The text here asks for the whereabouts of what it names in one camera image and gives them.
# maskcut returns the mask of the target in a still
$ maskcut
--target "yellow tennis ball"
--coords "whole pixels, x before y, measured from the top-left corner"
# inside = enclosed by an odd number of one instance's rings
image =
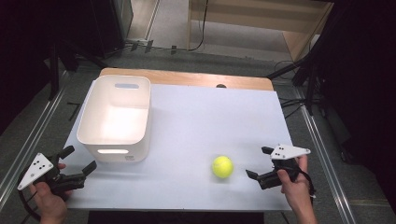
[[[219,156],[213,161],[212,170],[216,176],[227,178],[233,173],[233,162],[226,156]]]

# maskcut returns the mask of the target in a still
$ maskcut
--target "gray carpet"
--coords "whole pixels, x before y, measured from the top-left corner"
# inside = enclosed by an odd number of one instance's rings
[[[241,59],[225,56],[208,55],[194,52],[180,51],[171,55],[169,50],[152,49],[145,53],[145,49],[135,51],[124,50],[105,60],[111,67],[146,68],[158,70],[184,71],[222,74],[245,77],[263,77],[274,71],[275,62],[263,62],[253,59]],[[75,118],[71,118],[75,110],[69,103],[82,103],[92,81],[96,79],[100,70],[91,62],[80,60],[80,67],[76,73],[69,72],[70,80],[64,91],[57,109],[52,115],[46,130],[40,136],[34,152],[52,153],[61,149],[66,141]],[[290,85],[293,73],[286,74],[273,81],[279,97],[296,98],[294,88]],[[11,123],[0,138],[0,179],[5,178],[12,162],[20,152],[25,139],[34,128],[43,111],[50,88],[43,89]],[[285,108],[284,114],[291,113],[296,106]],[[351,202],[352,211],[357,223],[396,223],[396,217],[384,195],[375,182],[375,177],[367,169],[359,165],[348,165],[341,161],[339,148],[332,136],[326,120],[314,108],[315,121],[320,130],[326,149],[332,160],[333,167],[340,179],[343,189]],[[306,127],[302,110],[297,110],[289,116],[287,124],[292,142],[297,147],[312,149],[309,156],[309,173],[317,189],[314,206],[320,223],[343,223],[332,191],[318,159],[315,146]],[[1,223],[20,223],[26,212],[19,202],[16,189],[12,191],[3,210],[0,213]],[[285,213],[290,223],[296,223],[291,212]],[[86,223],[88,211],[70,210],[66,223]],[[29,218],[27,223],[36,223]],[[265,223],[287,223],[280,212],[265,213]]]

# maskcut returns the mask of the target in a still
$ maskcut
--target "hand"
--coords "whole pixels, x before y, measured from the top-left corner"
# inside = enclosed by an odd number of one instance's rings
[[[59,169],[66,167],[65,164],[60,163]],[[39,182],[35,186],[29,186],[30,191],[35,195],[35,203],[41,211],[40,223],[63,223],[67,214],[67,207],[64,200],[56,195],[53,195],[50,191],[50,187],[45,182]]]
[[[308,158],[301,156],[297,158],[297,163],[301,170],[307,173]],[[281,192],[285,194],[286,200],[297,216],[298,223],[318,223],[311,204],[308,180],[299,174],[297,179],[291,182],[285,170],[278,170],[277,175],[282,182]]]

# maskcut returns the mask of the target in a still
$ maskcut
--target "white table surface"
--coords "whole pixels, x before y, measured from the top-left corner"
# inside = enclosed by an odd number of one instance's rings
[[[273,170],[261,147],[291,145],[275,91],[151,85],[148,156],[140,162],[105,163],[76,189],[68,207],[91,210],[290,210],[280,187],[261,190],[246,169]],[[82,109],[67,139],[76,149],[63,162],[79,173],[93,156],[77,140]],[[228,156],[233,174],[219,179],[211,163]]]

